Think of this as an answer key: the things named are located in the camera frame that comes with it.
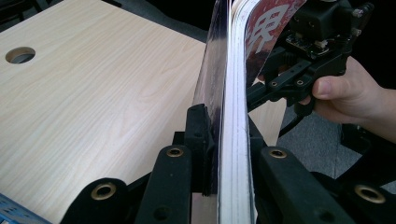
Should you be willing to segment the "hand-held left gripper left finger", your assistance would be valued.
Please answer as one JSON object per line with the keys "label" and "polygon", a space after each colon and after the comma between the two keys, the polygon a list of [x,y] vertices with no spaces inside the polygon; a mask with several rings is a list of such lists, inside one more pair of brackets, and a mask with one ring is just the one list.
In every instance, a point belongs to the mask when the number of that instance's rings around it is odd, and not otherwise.
{"label": "hand-held left gripper left finger", "polygon": [[214,140],[207,107],[187,110],[185,130],[159,152],[134,224],[191,224],[192,195],[208,195]]}

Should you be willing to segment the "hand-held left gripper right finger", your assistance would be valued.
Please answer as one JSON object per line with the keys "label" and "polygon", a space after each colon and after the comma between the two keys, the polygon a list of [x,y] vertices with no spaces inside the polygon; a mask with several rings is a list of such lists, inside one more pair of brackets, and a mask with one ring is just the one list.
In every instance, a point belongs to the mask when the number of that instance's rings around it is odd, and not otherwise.
{"label": "hand-held left gripper right finger", "polygon": [[267,146],[254,122],[248,125],[255,224],[355,224],[289,150]]}

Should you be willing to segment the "red cover magazine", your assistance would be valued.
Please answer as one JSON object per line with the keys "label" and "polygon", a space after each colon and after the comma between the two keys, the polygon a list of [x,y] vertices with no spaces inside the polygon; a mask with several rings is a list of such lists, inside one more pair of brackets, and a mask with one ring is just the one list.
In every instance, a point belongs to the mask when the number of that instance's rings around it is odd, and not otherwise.
{"label": "red cover magazine", "polygon": [[214,159],[207,196],[192,195],[191,224],[254,224],[247,59],[263,67],[306,0],[217,0],[193,102],[211,119]]}

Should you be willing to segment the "blue plastic file rack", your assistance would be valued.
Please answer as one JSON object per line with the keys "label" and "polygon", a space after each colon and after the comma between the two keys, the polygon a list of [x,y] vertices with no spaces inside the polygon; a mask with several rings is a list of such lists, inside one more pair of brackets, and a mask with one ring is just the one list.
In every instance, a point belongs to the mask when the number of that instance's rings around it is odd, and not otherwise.
{"label": "blue plastic file rack", "polygon": [[0,193],[0,224],[51,224]]}

